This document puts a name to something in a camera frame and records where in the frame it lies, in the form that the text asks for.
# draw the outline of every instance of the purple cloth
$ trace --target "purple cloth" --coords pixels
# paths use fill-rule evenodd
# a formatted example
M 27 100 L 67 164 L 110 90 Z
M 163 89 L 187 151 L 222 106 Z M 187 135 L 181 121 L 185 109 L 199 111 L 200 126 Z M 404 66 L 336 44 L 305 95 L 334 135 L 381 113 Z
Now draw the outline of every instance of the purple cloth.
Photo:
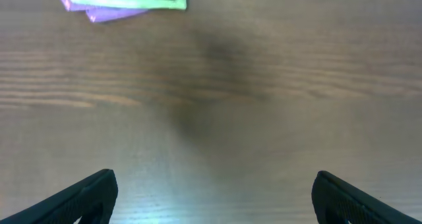
M 61 0 L 67 11 L 86 11 L 91 22 L 106 22 L 145 13 L 146 9 L 120 9 L 112 7 L 91 6 Z
M 106 22 L 109 20 L 117 20 L 121 18 L 126 18 L 140 13 L 145 13 L 145 9 L 118 9 L 118 8 L 109 8 L 101 7 L 90 9 L 86 11 L 86 15 L 91 22 Z
M 61 2 L 65 6 L 67 11 L 85 11 L 88 9 L 95 8 L 95 6 L 72 3 L 71 0 L 61 0 Z

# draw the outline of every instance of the wooden surface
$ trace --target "wooden surface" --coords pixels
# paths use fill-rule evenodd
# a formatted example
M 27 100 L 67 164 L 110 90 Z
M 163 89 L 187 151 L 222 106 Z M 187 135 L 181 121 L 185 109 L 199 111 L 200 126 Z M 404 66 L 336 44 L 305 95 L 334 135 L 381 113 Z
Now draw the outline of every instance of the wooden surface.
M 0 218 L 102 168 L 112 223 L 316 223 L 326 169 L 422 219 L 422 0 L 0 0 Z

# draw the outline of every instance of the table surface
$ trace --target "table surface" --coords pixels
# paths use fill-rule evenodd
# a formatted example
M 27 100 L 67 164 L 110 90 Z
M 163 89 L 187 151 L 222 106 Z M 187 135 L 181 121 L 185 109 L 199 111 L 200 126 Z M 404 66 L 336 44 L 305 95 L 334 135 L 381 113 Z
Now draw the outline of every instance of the table surface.
M 112 223 L 316 223 L 328 170 L 422 219 L 422 0 L 0 0 L 0 218 L 103 168 Z

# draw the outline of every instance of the stacked cloths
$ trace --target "stacked cloths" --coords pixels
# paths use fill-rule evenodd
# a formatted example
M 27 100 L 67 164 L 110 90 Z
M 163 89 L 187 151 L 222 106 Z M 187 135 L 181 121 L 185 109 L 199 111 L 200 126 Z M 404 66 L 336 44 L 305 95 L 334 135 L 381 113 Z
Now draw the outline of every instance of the stacked cloths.
M 91 22 L 105 22 L 150 9 L 186 10 L 186 0 L 61 0 L 68 11 L 86 11 Z

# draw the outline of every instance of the purple towel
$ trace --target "purple towel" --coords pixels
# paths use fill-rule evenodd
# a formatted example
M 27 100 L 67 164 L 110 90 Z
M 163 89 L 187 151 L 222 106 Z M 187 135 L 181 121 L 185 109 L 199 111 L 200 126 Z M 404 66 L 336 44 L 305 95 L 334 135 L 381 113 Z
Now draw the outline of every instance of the purple towel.
M 73 3 L 71 0 L 61 0 L 67 11 L 86 11 L 91 22 L 105 22 L 144 13 L 146 9 L 119 9 Z
M 95 8 L 95 6 L 72 3 L 71 0 L 61 0 L 61 2 L 65 6 L 67 11 L 85 11 L 88 9 Z

